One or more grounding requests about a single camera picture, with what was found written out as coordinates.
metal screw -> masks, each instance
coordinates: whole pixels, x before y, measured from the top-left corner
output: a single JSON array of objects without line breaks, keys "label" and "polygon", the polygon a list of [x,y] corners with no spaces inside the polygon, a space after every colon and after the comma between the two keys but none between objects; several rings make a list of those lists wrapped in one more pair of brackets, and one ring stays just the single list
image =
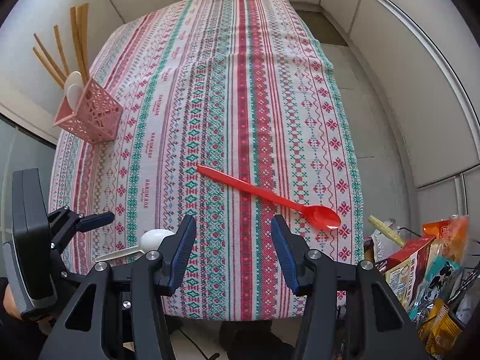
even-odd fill
[{"label": "metal screw", "polygon": [[322,256],[322,252],[316,249],[310,249],[307,256],[313,260],[319,259]]},{"label": "metal screw", "polygon": [[158,253],[156,250],[151,250],[150,252],[147,252],[147,260],[156,260],[160,256],[160,253]]},{"label": "metal screw", "polygon": [[374,265],[371,263],[371,261],[368,261],[367,259],[363,259],[361,262],[360,262],[360,266],[365,269],[366,271],[369,271],[370,269],[372,269],[374,267]]},{"label": "metal screw", "polygon": [[96,271],[105,271],[107,269],[108,264],[105,261],[100,261],[95,264],[95,270]]}]

white plastic spoon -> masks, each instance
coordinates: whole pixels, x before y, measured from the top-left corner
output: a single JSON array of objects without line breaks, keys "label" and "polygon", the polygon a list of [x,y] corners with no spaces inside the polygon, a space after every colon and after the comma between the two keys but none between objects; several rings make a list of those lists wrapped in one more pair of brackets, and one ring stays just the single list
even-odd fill
[{"label": "white plastic spoon", "polygon": [[175,233],[165,229],[153,229],[147,231],[140,237],[140,245],[127,247],[126,249],[117,250],[95,259],[95,262],[113,260],[125,257],[138,252],[147,253],[148,251],[156,251],[165,237],[174,235]]},{"label": "white plastic spoon", "polygon": [[73,112],[78,108],[78,102],[83,92],[83,87],[77,84],[70,85],[67,90],[67,102]]},{"label": "white plastic spoon", "polygon": [[67,88],[72,84],[79,85],[83,88],[83,80],[80,72],[73,71],[72,73],[70,73],[67,79],[65,80],[65,84],[63,87],[65,88],[65,90],[67,90]]}]

utensil holder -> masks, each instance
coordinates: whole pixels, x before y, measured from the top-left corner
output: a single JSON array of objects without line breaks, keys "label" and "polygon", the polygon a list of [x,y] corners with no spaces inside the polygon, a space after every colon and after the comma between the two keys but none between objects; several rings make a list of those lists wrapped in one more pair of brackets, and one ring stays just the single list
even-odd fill
[{"label": "utensil holder", "polygon": [[122,106],[99,83],[90,78],[78,102],[71,109],[64,96],[53,125],[90,144],[114,140],[122,114]]}]

table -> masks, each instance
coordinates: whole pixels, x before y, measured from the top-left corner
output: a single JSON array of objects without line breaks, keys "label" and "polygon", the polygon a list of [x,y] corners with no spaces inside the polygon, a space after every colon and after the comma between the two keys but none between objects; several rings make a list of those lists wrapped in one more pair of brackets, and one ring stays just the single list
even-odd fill
[{"label": "table", "polygon": [[[69,269],[86,274],[95,257],[153,228],[175,231],[191,214],[197,238],[165,312],[257,320],[305,305],[279,269],[274,214],[333,259],[362,259],[362,192],[333,66],[288,0],[169,5],[118,28],[92,76],[123,106],[117,139],[91,146],[61,133],[49,209],[116,218],[74,238],[63,255]],[[295,211],[200,176],[197,164],[332,207],[342,225],[312,229]]]}]

red plastic spoon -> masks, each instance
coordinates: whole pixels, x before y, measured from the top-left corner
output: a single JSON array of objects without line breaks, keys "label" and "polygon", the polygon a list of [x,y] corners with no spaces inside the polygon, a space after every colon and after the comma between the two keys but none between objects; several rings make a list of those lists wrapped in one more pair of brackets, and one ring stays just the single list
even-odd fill
[{"label": "red plastic spoon", "polygon": [[280,204],[282,206],[291,208],[292,210],[299,211],[303,214],[304,218],[313,226],[321,230],[333,230],[340,226],[341,220],[335,211],[325,206],[306,206],[304,204],[298,204],[291,200],[282,198],[273,192],[258,188],[255,185],[246,183],[218,170],[209,168],[207,166],[198,165],[197,170],[199,173],[210,177],[212,180],[220,181],[226,185],[230,185],[237,190],[248,192],[252,195],[258,196],[263,199],[270,200],[273,203]]}]

